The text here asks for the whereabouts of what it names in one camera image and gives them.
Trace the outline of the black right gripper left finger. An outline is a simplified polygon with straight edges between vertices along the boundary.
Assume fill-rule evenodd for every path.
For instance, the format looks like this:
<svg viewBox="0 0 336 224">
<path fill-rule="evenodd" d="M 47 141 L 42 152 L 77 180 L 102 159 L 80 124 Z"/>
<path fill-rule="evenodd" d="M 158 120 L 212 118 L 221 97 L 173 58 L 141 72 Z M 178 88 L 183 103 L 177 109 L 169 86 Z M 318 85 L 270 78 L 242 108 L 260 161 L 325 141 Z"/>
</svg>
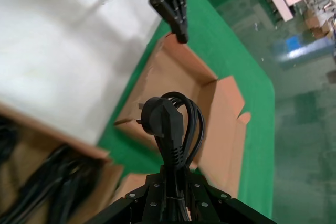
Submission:
<svg viewBox="0 0 336 224">
<path fill-rule="evenodd" d="M 166 169 L 148 175 L 145 184 L 90 219 L 91 223 L 168 223 L 164 204 Z"/>
</svg>

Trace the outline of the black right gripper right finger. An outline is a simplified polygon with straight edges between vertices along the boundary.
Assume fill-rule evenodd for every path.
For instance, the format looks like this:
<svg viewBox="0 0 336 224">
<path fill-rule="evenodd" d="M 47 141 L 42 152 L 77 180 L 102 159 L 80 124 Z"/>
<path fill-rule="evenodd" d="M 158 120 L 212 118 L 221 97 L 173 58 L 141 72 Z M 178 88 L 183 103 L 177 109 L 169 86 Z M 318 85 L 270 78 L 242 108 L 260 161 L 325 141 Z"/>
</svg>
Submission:
<svg viewBox="0 0 336 224">
<path fill-rule="evenodd" d="M 193 223 L 273 223 L 247 204 L 213 186 L 205 177 L 185 172 L 185 197 Z"/>
</svg>

